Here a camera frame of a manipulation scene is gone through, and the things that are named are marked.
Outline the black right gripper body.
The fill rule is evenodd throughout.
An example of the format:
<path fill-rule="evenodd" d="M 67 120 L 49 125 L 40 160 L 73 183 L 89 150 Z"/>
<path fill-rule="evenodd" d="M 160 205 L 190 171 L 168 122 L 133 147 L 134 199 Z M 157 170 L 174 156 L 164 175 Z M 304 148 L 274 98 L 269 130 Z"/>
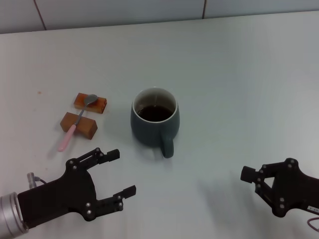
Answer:
<path fill-rule="evenodd" d="M 273 164 L 272 213 L 284 217 L 291 209 L 319 214 L 319 180 L 304 174 L 297 160 Z"/>

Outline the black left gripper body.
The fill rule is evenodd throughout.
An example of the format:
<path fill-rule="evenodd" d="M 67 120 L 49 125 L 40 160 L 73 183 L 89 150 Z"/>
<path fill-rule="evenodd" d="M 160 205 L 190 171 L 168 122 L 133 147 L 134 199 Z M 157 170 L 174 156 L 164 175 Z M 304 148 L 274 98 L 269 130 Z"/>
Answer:
<path fill-rule="evenodd" d="M 60 178 L 19 193 L 17 198 L 23 221 L 30 229 L 72 212 L 88 222 L 96 218 L 93 180 L 76 159 L 66 162 Z"/>

